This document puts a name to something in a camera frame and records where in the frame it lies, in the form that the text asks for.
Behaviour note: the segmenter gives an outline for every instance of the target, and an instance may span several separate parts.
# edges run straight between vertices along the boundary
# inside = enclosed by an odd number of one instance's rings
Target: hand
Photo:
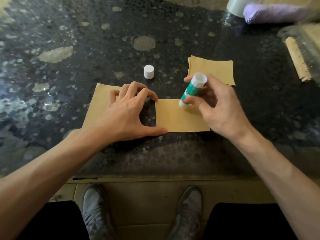
[[[236,141],[251,128],[251,124],[242,110],[234,89],[211,74],[206,75],[208,82],[198,96],[188,96],[186,103],[199,108],[205,122],[216,133]],[[184,79],[189,83],[193,75]],[[215,105],[211,107],[206,101]]]
[[[147,97],[154,101],[158,100],[158,96],[146,85],[135,81],[124,84],[121,91],[110,91],[108,109],[92,127],[97,133],[102,132],[106,135],[112,133],[111,142],[166,134],[168,130],[164,127],[148,127],[141,124],[139,114]]]

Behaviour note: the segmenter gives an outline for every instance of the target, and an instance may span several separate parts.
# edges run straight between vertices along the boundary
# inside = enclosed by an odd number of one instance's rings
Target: forearm
[[[320,235],[320,188],[254,128],[233,144],[269,188],[299,239]]]
[[[0,187],[0,236],[13,239],[49,199],[101,148],[79,131],[8,175]]]

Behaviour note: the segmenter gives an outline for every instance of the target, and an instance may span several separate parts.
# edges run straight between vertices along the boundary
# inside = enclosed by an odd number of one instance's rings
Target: sneaker
[[[109,201],[101,185],[91,184],[84,190],[81,213],[90,240],[118,239],[111,224]]]
[[[182,195],[176,222],[167,240],[196,240],[202,215],[202,193],[198,187],[189,187]]]

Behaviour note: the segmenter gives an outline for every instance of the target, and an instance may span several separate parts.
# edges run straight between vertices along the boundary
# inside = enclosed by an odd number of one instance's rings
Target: purple pouch
[[[286,4],[248,4],[243,12],[247,24],[294,23],[305,17],[310,10]]]

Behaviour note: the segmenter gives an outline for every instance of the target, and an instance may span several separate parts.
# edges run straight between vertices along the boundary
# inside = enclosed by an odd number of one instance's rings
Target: kraft paper
[[[157,126],[163,126],[168,132],[210,131],[198,108],[189,105],[179,107],[179,99],[159,99],[155,102]]]
[[[233,79],[233,61],[214,61],[191,56],[189,57],[188,76],[197,72],[210,73],[224,84],[235,86]]]
[[[82,127],[91,124],[103,115],[109,105],[109,91],[121,91],[121,89],[122,87],[109,86],[98,83],[96,89],[94,90],[94,94]]]

